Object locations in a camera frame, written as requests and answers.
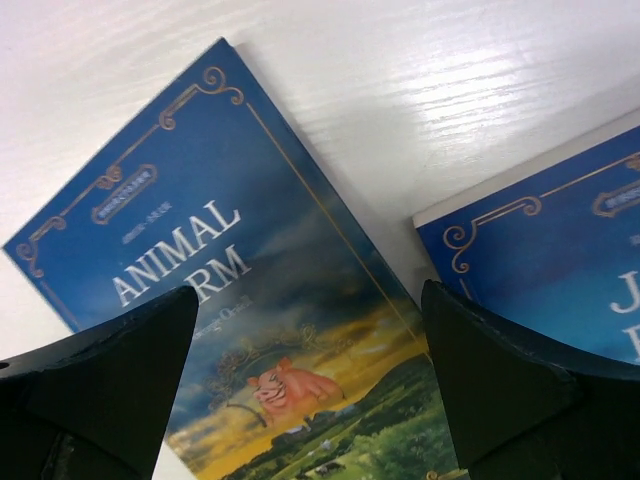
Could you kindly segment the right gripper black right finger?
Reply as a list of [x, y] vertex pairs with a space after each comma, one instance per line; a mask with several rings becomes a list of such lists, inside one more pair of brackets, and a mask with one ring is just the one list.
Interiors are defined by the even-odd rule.
[[425, 282], [421, 308], [471, 478], [638, 478], [638, 366], [542, 335], [438, 281]]

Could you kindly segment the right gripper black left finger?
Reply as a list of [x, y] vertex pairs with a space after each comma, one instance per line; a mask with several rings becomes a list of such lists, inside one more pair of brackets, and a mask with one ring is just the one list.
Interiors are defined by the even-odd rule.
[[2, 478], [151, 478], [197, 312], [175, 288], [2, 361]]

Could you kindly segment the Animal Farm book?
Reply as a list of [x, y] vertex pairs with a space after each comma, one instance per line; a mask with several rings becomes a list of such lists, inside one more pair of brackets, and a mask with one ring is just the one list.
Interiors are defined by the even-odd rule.
[[179, 286], [199, 479], [463, 479], [420, 311], [219, 40], [4, 245], [74, 331]]

